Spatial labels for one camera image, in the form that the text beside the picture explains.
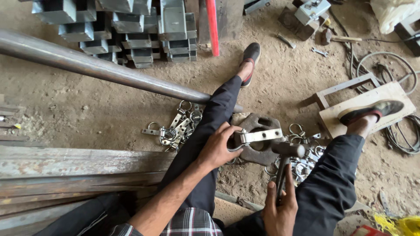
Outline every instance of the hammer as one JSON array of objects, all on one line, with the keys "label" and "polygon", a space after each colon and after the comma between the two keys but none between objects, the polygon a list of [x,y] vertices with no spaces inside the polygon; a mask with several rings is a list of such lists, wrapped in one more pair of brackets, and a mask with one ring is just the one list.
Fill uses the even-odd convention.
[{"label": "hammer", "polygon": [[293,143],[286,143],[281,142],[278,144],[274,144],[271,147],[273,153],[279,154],[281,156],[280,164],[278,165],[277,171],[277,178],[276,178],[276,186],[277,186],[277,198],[276,204],[277,206],[280,204],[281,200],[281,191],[284,188],[284,182],[286,180],[286,165],[290,163],[291,157],[299,157],[302,158],[305,155],[305,147],[300,144],[293,144]]},{"label": "hammer", "polygon": [[322,34],[321,34],[321,45],[326,46],[330,44],[331,41],[360,42],[363,40],[361,38],[351,38],[351,37],[333,35],[330,29],[324,29],[324,31],[322,31]]}]

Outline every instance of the black trousers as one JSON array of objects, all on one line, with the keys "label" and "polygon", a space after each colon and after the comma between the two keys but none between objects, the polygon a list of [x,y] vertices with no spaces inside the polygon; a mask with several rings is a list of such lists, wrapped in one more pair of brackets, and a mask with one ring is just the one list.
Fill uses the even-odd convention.
[{"label": "black trousers", "polygon": [[[223,122],[229,121],[241,82],[239,76],[234,76],[214,92],[204,109],[201,122],[176,155],[163,177],[160,189],[179,176],[198,157],[209,136]],[[296,188],[299,210],[294,236],[333,235],[337,222],[344,218],[344,210],[356,202],[355,171],[364,142],[359,135],[342,135],[328,145],[311,174]],[[213,215],[217,173],[218,170],[214,169],[207,174],[180,208],[200,208]],[[227,228],[221,226],[224,235],[266,235],[260,214],[256,212]]]}]

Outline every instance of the stack of metal boxes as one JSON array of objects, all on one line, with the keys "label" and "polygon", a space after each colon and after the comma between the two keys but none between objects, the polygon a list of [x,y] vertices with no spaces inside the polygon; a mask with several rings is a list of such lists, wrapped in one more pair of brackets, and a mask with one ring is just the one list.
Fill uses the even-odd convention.
[{"label": "stack of metal boxes", "polygon": [[162,40],[168,60],[197,60],[197,31],[193,13],[183,0],[161,1],[164,27],[158,25],[152,0],[36,0],[32,13],[43,22],[58,24],[68,42],[79,42],[87,54],[125,66],[151,68],[160,59]]},{"label": "stack of metal boxes", "polygon": [[159,39],[168,61],[197,60],[194,13],[185,13],[184,0],[160,0]]}]

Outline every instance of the red pipe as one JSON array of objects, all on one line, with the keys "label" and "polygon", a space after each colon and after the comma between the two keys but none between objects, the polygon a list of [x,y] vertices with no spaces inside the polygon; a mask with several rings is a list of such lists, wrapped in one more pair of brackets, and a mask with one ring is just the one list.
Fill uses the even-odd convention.
[{"label": "red pipe", "polygon": [[206,0],[207,17],[209,21],[211,51],[213,57],[219,56],[219,36],[217,32],[216,2],[215,0]]}]

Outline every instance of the pile of metal hooks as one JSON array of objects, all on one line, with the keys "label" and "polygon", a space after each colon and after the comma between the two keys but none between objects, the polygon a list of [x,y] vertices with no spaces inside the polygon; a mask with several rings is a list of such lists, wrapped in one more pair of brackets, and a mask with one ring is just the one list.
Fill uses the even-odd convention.
[{"label": "pile of metal hooks", "polygon": [[[158,122],[151,122],[147,128],[142,130],[143,134],[159,136],[160,144],[169,146],[165,152],[169,150],[178,152],[181,145],[190,138],[198,123],[203,118],[203,110],[200,109],[200,105],[187,102],[189,103],[189,107],[185,110],[182,108],[184,102],[181,101],[179,103],[177,114],[169,128],[161,126]],[[156,124],[159,129],[151,129],[152,124]]]},{"label": "pile of metal hooks", "polygon": [[[297,126],[299,128],[299,133],[294,133],[292,127]],[[290,135],[286,136],[286,142],[302,144],[305,146],[306,152],[303,158],[292,157],[290,160],[292,167],[292,174],[295,180],[295,184],[299,185],[303,182],[308,175],[311,173],[312,169],[315,167],[315,164],[319,158],[323,155],[325,147],[321,146],[317,139],[321,138],[321,134],[316,134],[311,137],[306,137],[306,133],[302,130],[302,126],[299,124],[291,124],[289,126]],[[273,170],[275,173],[270,173],[267,170],[267,167],[264,168],[264,171],[270,176],[269,181],[276,181],[276,173],[278,166],[280,164],[280,157],[277,157],[275,162],[272,164]]]}]

